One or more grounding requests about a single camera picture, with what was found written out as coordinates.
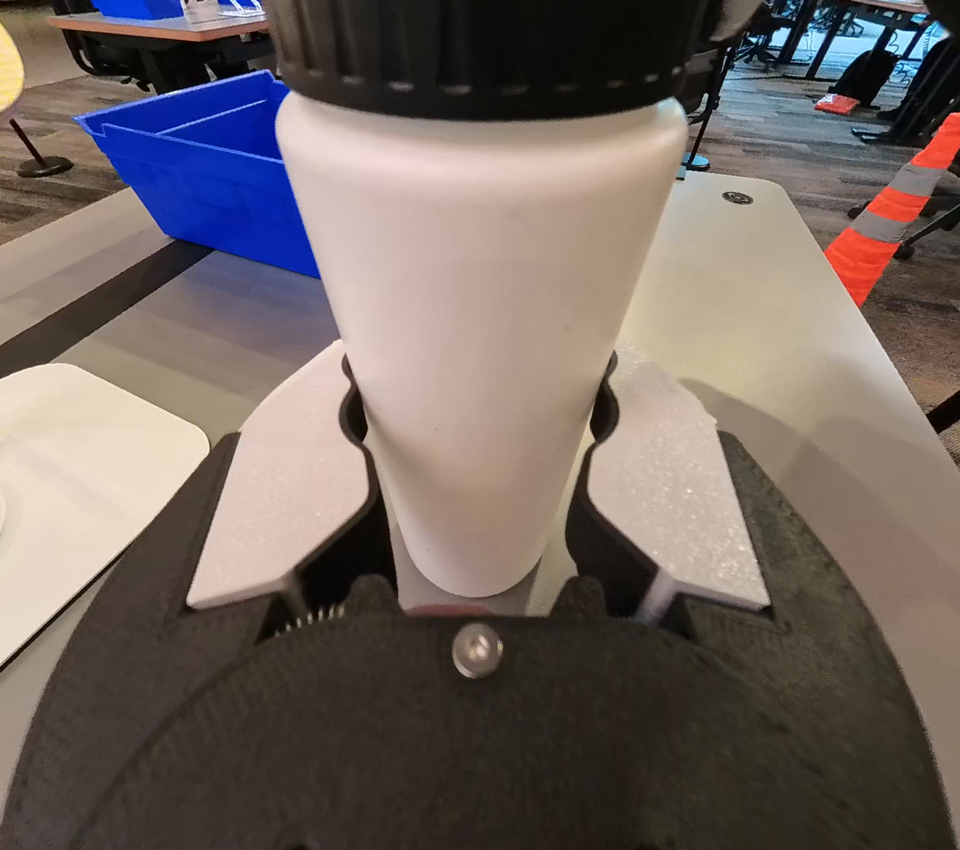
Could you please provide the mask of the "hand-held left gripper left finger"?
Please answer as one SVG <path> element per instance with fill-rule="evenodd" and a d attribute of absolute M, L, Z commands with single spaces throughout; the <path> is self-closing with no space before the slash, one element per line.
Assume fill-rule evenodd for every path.
<path fill-rule="evenodd" d="M 187 593 L 195 610 L 278 596 L 294 616 L 354 580 L 398 588 L 367 421 L 342 340 L 270 393 L 238 433 Z"/>

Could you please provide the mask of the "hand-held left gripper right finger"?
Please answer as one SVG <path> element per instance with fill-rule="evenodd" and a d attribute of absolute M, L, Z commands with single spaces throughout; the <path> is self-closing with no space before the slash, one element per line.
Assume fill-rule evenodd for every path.
<path fill-rule="evenodd" d="M 771 601 L 715 418 L 620 338 L 589 419 L 564 538 L 609 616 L 658 624 L 680 597 Z"/>

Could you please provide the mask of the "white plastic bottle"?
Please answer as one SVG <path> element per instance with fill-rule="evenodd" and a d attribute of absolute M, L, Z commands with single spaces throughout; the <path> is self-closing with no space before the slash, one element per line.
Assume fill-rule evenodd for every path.
<path fill-rule="evenodd" d="M 415 568 L 537 565 L 689 131 L 678 101 L 446 121 L 290 91 L 275 136 Z"/>

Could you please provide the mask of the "large blue plastic bin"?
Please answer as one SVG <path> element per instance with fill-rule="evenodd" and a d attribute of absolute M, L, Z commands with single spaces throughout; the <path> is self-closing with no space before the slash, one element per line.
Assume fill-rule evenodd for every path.
<path fill-rule="evenodd" d="M 75 121 L 167 236 L 318 278 L 276 137 L 288 91 L 259 70 Z"/>

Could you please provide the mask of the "wood-edged office table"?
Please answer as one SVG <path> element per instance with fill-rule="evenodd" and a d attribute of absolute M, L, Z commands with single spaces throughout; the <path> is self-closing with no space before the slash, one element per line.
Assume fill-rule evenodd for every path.
<path fill-rule="evenodd" d="M 215 52 L 228 63 L 247 63 L 273 53 L 270 26 L 264 14 L 207 19 L 184 15 L 148 21 L 92 12 L 54 15 L 48 17 L 47 23 L 62 33 L 78 33 L 136 51 L 148 83 L 160 95 L 187 86 L 182 77 L 163 69 L 163 53 L 183 57 Z"/>

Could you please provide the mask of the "black backpack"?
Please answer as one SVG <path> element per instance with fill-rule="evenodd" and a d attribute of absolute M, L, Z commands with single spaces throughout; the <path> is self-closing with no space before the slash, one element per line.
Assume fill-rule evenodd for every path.
<path fill-rule="evenodd" d="M 887 50 L 863 52 L 846 67 L 827 92 L 856 100 L 860 106 L 872 105 L 899 61 L 894 52 Z"/>

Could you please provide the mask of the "white rounded mat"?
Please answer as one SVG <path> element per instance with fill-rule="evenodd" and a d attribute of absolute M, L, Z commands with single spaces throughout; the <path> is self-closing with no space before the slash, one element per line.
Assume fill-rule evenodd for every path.
<path fill-rule="evenodd" d="M 199 427 L 78 366 L 2 378 L 2 665 L 123 554 L 209 452 Z"/>

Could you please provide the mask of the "black mesh office chair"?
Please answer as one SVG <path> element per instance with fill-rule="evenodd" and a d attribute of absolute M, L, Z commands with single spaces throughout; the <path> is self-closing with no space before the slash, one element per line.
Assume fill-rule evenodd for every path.
<path fill-rule="evenodd" d="M 147 92 L 153 89 L 149 69 L 141 54 L 145 38 L 72 29 L 63 29 L 60 33 L 73 60 L 86 74 L 134 83 Z"/>

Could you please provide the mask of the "black table leg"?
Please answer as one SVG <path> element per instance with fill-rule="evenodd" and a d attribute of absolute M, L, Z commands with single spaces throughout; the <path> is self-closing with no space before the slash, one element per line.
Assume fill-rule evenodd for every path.
<path fill-rule="evenodd" d="M 900 104 L 876 114 L 888 126 L 854 127 L 850 133 L 863 143 L 918 147 L 936 120 L 958 111 L 959 35 L 937 42 L 925 55 Z"/>

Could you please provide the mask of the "orange traffic cone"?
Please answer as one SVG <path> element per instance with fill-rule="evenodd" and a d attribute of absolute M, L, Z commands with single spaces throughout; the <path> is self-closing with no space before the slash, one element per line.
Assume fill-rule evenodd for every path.
<path fill-rule="evenodd" d="M 959 114 L 948 114 L 930 142 L 905 163 L 824 251 L 858 306 L 903 245 L 909 226 L 930 201 L 959 149 Z"/>

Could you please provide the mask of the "black office chair base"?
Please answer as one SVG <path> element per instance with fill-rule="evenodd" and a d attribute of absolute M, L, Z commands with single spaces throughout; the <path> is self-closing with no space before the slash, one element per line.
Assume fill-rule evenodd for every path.
<path fill-rule="evenodd" d="M 958 226 L 959 182 L 953 169 L 904 167 L 874 197 L 847 211 L 849 229 L 886 254 L 909 260 L 916 244 Z"/>

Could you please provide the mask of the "black floor stand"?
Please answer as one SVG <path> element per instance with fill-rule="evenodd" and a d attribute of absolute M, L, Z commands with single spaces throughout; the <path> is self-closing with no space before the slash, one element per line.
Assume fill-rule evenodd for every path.
<path fill-rule="evenodd" d="M 23 146 L 28 150 L 30 159 L 22 162 L 16 169 L 16 173 L 23 179 L 42 179 L 45 177 L 59 175 L 69 172 L 74 168 L 74 162 L 62 156 L 45 156 L 40 153 L 37 146 L 28 136 L 27 132 L 18 124 L 14 118 L 7 120 L 8 125 L 18 137 Z"/>

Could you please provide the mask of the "black pedestal stand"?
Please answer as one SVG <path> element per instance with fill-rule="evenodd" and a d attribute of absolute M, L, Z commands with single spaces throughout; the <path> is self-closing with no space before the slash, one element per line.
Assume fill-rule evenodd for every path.
<path fill-rule="evenodd" d="M 720 44 L 696 53 L 688 63 L 678 100 L 686 113 L 689 132 L 696 133 L 680 161 L 678 181 L 690 172 L 706 172 L 711 168 L 711 161 L 700 150 L 706 129 L 719 106 L 733 53 L 730 43 Z"/>

